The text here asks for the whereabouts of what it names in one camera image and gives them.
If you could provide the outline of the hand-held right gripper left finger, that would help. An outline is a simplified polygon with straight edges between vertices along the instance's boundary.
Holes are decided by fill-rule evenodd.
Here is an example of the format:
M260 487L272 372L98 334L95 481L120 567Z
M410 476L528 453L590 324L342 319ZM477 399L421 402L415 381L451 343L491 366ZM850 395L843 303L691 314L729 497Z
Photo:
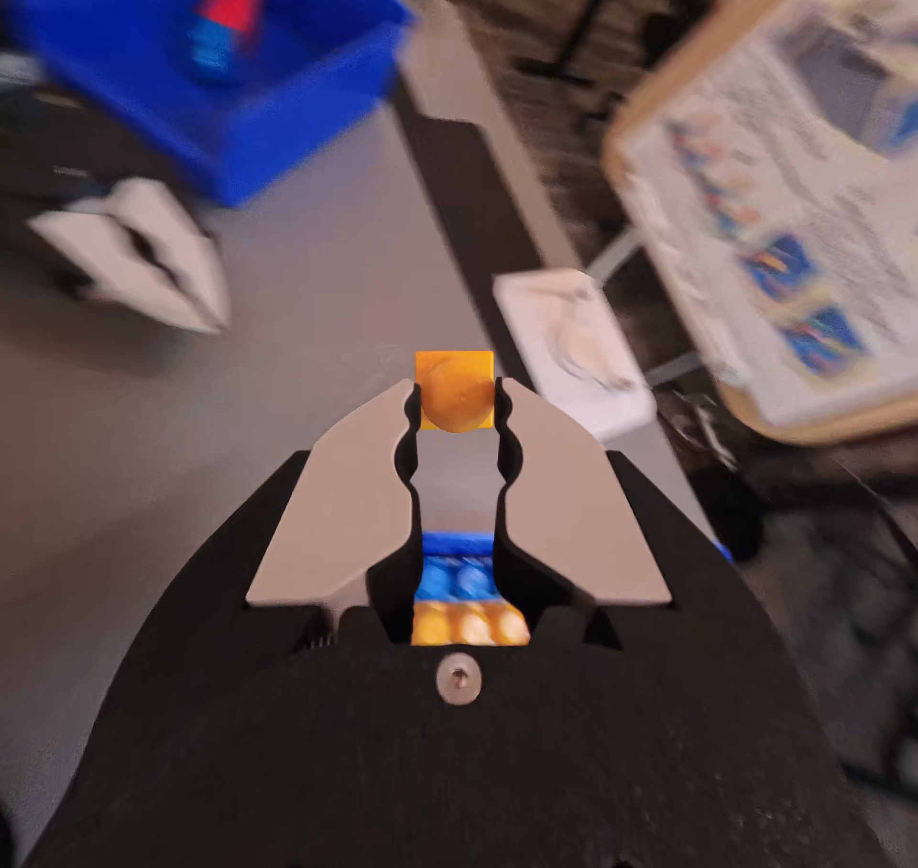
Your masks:
M371 607L393 642L409 642L422 569L411 483L419 410L419 388L399 380L315 442L248 587L248 606L317 606L334 631L347 610Z

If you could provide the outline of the red mega block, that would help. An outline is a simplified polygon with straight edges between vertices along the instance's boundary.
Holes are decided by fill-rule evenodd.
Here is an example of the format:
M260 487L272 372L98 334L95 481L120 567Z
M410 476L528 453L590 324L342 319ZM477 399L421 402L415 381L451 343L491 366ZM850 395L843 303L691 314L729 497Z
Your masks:
M200 17L232 32L248 35L259 25L264 0L201 0Z

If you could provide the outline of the pile of building bricks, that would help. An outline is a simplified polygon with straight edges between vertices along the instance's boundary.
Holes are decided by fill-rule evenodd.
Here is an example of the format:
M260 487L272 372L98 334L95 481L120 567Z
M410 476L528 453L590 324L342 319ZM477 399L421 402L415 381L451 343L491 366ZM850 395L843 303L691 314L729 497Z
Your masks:
M426 556L414 598L415 647L525 647L522 612L499 592L489 556Z

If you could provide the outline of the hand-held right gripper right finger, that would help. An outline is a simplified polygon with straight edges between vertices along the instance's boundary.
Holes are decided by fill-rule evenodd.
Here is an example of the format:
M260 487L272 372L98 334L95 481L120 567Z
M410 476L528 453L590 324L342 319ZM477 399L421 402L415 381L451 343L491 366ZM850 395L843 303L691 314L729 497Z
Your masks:
M495 523L495 581L536 630L573 608L659 607L672 594L603 445L511 378L496 384L504 480Z

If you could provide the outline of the instruction sheet on wooden board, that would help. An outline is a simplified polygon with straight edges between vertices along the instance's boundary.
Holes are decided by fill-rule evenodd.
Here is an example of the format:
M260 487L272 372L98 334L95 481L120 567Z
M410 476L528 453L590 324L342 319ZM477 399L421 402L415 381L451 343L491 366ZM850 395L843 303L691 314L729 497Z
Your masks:
M916 0L717 0L602 164L737 420L916 426Z

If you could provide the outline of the blue plastic bin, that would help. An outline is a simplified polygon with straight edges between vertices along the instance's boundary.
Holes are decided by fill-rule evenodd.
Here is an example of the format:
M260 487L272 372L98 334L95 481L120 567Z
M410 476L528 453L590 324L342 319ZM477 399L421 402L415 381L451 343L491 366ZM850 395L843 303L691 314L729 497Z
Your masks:
M400 0L262 0L228 83L202 80L190 34L202 0L6 0L50 74L169 154L235 207L386 98L413 21Z
M489 556L499 592L526 619L529 645L622 646L610 612L627 609L624 602L592 602L566 577L541 562L502 543L495 546L492 534L428 532L422 537L422 548L423 559L432 555Z

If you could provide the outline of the blue mega block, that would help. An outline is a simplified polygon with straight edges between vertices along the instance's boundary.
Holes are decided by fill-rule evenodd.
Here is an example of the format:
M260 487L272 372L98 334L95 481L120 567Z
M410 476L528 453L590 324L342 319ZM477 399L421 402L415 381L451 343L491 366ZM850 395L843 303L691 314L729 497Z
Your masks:
M196 15L187 30L186 58L193 77L205 84L231 86L242 82L246 34Z

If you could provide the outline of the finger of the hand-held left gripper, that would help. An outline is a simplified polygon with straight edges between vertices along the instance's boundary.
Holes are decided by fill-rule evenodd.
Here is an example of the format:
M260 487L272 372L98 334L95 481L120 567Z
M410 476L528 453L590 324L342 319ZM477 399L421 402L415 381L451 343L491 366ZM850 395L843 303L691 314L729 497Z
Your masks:
M214 239L165 183L128 177L108 196L109 215L150 248L153 266L210 332L231 322L228 283Z
M128 229L110 216L51 210L29 228L84 272L108 300L156 322L201 334L216 334L217 320L180 290L162 265L142 257Z

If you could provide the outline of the orange mega block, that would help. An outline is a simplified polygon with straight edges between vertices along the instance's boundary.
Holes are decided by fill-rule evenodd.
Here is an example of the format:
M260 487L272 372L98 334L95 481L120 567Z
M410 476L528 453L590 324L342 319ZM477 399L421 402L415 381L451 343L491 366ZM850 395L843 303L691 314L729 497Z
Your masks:
M495 356L490 350L419 350L420 430L449 434L495 425Z

